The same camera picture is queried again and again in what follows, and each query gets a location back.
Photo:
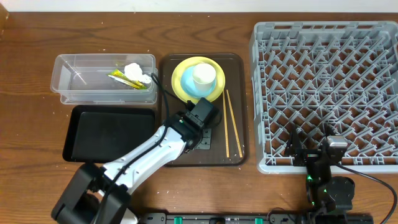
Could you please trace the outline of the light blue bowl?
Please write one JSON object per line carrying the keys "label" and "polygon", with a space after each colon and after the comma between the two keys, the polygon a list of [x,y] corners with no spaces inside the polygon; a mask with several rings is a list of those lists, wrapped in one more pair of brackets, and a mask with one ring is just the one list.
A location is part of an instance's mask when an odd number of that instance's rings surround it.
{"label": "light blue bowl", "polygon": [[194,66],[191,66],[191,67],[187,68],[183,72],[183,75],[181,77],[181,86],[182,86],[183,90],[188,95],[190,95],[190,96],[192,96],[194,98],[206,97],[215,89],[216,79],[215,79],[215,81],[213,83],[212,88],[209,91],[198,91],[195,88],[195,85],[194,85],[194,82],[193,82],[193,78],[192,78],[192,72],[193,72],[193,67]]}

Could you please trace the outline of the white cup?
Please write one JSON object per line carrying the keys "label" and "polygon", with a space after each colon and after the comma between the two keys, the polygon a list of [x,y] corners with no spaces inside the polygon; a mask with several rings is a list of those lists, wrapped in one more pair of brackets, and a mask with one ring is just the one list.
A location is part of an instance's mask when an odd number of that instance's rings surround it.
{"label": "white cup", "polygon": [[216,79],[216,70],[208,63],[199,63],[193,67],[192,78],[198,91],[209,91]]}

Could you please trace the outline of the white tissue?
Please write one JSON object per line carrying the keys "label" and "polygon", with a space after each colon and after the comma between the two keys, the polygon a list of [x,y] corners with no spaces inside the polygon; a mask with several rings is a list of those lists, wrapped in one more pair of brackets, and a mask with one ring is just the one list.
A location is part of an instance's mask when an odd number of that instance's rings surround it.
{"label": "white tissue", "polygon": [[137,63],[130,63],[124,67],[124,75],[132,81],[149,84],[152,82],[150,76],[143,73],[141,67]]}

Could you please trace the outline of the yellow green wrapper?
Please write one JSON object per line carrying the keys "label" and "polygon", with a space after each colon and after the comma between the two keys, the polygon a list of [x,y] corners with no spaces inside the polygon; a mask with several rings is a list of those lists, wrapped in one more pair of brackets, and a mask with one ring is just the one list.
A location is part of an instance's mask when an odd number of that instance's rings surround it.
{"label": "yellow green wrapper", "polygon": [[108,77],[112,78],[113,80],[115,80],[119,83],[122,83],[129,87],[132,87],[133,89],[136,89],[136,90],[146,90],[147,89],[147,87],[143,83],[141,83],[139,81],[128,79],[128,77],[125,76],[125,74],[123,74],[118,69],[115,69],[114,71],[109,73]]}

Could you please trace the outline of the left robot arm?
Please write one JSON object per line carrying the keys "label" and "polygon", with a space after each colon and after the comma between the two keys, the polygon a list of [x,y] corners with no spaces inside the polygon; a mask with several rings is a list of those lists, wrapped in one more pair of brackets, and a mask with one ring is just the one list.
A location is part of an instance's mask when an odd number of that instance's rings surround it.
{"label": "left robot arm", "polygon": [[143,181],[201,141],[213,112],[197,109],[174,114],[156,133],[128,154],[101,167],[78,168],[55,204],[57,223],[137,223],[127,211],[132,193]]}

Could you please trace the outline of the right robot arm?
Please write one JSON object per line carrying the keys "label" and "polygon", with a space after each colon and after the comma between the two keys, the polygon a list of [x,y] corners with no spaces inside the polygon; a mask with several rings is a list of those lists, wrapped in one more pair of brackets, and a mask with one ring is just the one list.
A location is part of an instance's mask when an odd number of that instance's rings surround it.
{"label": "right robot arm", "polygon": [[297,128],[290,133],[286,156],[294,158],[294,166],[307,171],[306,191],[312,208],[298,215],[295,223],[348,223],[346,212],[353,208],[354,181],[348,177],[332,176],[331,166],[337,166],[348,149],[347,140],[326,129],[325,138],[316,149],[302,146]]}

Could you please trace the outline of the grey dishwasher rack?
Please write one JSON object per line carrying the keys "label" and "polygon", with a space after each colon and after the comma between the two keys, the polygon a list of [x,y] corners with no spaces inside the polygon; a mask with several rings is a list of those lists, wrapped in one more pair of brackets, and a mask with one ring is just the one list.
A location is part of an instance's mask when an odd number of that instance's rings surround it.
{"label": "grey dishwasher rack", "polygon": [[316,148],[328,128],[348,142],[334,173],[397,172],[396,22],[258,22],[249,51],[259,172],[303,174],[291,131]]}

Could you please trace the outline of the clear plastic waste bin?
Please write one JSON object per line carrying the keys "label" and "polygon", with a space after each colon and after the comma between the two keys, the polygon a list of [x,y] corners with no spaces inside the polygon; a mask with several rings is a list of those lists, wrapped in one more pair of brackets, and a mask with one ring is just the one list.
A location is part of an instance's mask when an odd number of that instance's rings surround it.
{"label": "clear plastic waste bin", "polygon": [[66,105],[153,105],[156,84],[138,90],[110,77],[132,63],[144,74],[157,73],[152,54],[61,54],[55,59],[50,89]]}

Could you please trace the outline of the dark brown serving tray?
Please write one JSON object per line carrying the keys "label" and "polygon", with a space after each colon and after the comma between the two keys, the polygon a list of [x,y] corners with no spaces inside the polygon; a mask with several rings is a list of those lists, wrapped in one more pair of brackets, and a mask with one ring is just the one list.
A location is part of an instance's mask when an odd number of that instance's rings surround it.
{"label": "dark brown serving tray", "polygon": [[[216,167],[216,166],[239,166],[243,164],[249,155],[249,130],[247,124],[247,103],[244,81],[244,67],[240,56],[236,54],[205,54],[204,57],[214,60],[226,77],[225,89],[229,90],[233,106],[234,116],[238,129],[243,158],[239,157],[236,138],[234,135],[233,122],[229,110],[226,90],[226,117],[228,121],[229,156],[226,157],[226,146],[224,136],[224,119],[215,128],[211,129],[210,150],[194,149],[189,153],[182,154],[178,159],[169,162],[167,167]],[[213,104],[223,112],[223,99],[220,95]]]}

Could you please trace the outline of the right wooden chopstick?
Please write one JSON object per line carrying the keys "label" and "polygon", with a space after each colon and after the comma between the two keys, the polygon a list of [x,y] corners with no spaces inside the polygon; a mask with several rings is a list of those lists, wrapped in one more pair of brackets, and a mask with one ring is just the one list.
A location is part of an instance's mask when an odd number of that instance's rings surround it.
{"label": "right wooden chopstick", "polygon": [[240,144],[240,139],[239,139],[239,134],[238,134],[238,129],[237,129],[237,125],[236,125],[236,119],[234,116],[234,111],[233,111],[233,106],[232,106],[232,102],[231,102],[231,97],[229,94],[229,90],[226,90],[226,94],[227,94],[227,99],[228,99],[228,104],[229,104],[229,110],[230,110],[230,114],[231,114],[231,119],[233,122],[233,129],[234,129],[234,135],[236,138],[236,144],[237,144],[237,148],[238,148],[238,153],[239,153],[239,157],[243,158],[243,151],[241,149],[241,144]]}

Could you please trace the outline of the yellow-green plate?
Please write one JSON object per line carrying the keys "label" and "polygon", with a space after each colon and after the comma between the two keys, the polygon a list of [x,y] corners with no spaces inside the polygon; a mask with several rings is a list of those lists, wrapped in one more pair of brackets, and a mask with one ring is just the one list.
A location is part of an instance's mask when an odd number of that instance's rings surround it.
{"label": "yellow-green plate", "polygon": [[194,65],[197,65],[199,63],[208,63],[212,65],[215,70],[216,70],[216,85],[215,89],[206,97],[208,101],[212,102],[215,101],[223,92],[224,87],[225,87],[225,75],[224,71],[222,68],[212,59],[207,58],[207,57],[190,57],[182,62],[180,62],[176,68],[174,69],[174,72],[171,77],[171,84],[172,84],[172,89],[175,93],[175,95],[180,98],[182,101],[187,102],[190,100],[192,103],[197,103],[200,98],[194,98],[190,95],[188,95],[182,88],[181,86],[181,77],[183,75],[183,72]]}

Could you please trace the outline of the black plastic tray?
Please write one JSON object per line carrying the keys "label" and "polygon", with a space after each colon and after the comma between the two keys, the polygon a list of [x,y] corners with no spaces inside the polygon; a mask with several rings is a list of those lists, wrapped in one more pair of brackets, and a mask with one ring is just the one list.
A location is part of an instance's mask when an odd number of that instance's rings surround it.
{"label": "black plastic tray", "polygon": [[72,109],[62,157],[67,162],[111,162],[154,133],[151,109],[78,105]]}

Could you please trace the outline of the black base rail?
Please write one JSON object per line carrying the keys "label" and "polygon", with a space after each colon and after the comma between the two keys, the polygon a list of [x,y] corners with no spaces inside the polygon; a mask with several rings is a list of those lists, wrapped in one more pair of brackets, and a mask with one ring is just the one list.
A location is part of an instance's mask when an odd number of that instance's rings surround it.
{"label": "black base rail", "polygon": [[138,219],[138,224],[373,224],[369,215],[327,215],[316,212],[291,213],[271,211],[268,214],[166,214],[147,213]]}

